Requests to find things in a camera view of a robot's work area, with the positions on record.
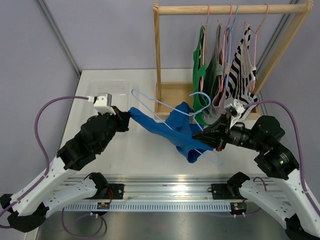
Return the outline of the blue tank top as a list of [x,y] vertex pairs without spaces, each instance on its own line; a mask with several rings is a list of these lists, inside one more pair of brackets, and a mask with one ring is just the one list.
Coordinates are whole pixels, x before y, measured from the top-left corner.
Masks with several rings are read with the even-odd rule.
[[196,139],[193,135],[200,131],[197,124],[190,123],[189,116],[193,110],[186,102],[177,105],[164,123],[156,122],[151,117],[142,113],[139,109],[131,107],[129,109],[131,118],[152,134],[159,135],[169,140],[176,150],[183,155],[186,160],[193,164],[201,154],[212,151],[213,148]]

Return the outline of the green tank top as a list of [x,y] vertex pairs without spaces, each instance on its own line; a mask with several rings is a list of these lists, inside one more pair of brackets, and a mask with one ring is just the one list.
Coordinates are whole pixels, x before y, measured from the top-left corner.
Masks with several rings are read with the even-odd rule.
[[[192,83],[193,92],[200,92],[201,79],[206,76],[206,64],[201,65],[203,58],[203,43],[204,43],[205,26],[202,25],[199,30],[198,41],[195,50],[193,51],[193,70]],[[203,94],[193,95],[193,110],[197,112],[208,104],[208,99]]]

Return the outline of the pink tank top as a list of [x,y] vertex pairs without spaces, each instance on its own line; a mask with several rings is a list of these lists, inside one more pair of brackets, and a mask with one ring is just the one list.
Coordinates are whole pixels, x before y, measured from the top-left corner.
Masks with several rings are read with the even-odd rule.
[[[226,73],[227,73],[227,63],[225,62],[225,68],[222,66],[222,46],[223,46],[223,36],[222,27],[219,25],[216,29],[216,42],[213,57],[213,86],[212,86],[212,111],[213,116],[218,119],[221,114],[226,112],[224,108],[224,102],[226,100]],[[223,91],[219,91],[219,78],[222,75],[224,69],[224,82]]]

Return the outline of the grey tank top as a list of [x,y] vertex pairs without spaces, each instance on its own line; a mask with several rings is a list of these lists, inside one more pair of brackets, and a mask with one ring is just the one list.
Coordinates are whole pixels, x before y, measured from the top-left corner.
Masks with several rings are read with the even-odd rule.
[[214,56],[215,56],[214,51],[211,56],[209,65],[206,68],[205,78],[203,83],[203,92],[206,93],[211,99],[210,106],[202,111],[202,120],[205,125],[211,125],[218,120],[213,116],[213,107],[212,107],[212,100],[213,100],[212,89],[214,84]]

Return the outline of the black white striped tank top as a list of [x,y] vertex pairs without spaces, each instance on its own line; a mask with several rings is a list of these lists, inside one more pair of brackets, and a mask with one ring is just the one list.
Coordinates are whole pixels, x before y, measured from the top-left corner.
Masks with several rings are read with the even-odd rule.
[[251,64],[249,47],[251,40],[251,26],[246,25],[243,37],[235,51],[228,74],[226,98],[238,100],[243,106],[258,101],[250,92],[250,87],[256,80],[257,68]]

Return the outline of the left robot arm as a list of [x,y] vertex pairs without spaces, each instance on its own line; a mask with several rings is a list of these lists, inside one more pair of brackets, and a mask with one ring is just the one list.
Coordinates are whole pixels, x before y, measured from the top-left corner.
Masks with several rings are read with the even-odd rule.
[[7,217],[8,228],[30,232],[61,208],[82,199],[103,199],[109,183],[100,172],[89,174],[82,182],[61,192],[54,189],[93,162],[107,147],[117,132],[129,130],[131,114],[116,106],[113,113],[98,113],[90,117],[79,132],[57,152],[49,168],[40,173],[24,189],[15,194],[3,194],[0,204]]

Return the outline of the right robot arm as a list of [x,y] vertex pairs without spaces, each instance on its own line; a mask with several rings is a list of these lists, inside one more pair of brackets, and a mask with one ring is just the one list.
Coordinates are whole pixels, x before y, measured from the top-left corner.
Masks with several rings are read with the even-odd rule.
[[273,116],[261,116],[252,128],[246,128],[242,122],[231,125],[231,118],[224,114],[192,137],[217,151],[222,151],[226,144],[256,151],[254,161],[258,168],[277,184],[289,203],[279,201],[242,172],[228,179],[228,195],[254,202],[282,225],[289,239],[318,240],[320,214],[316,210],[320,205],[306,190],[302,164],[281,144],[284,135]]

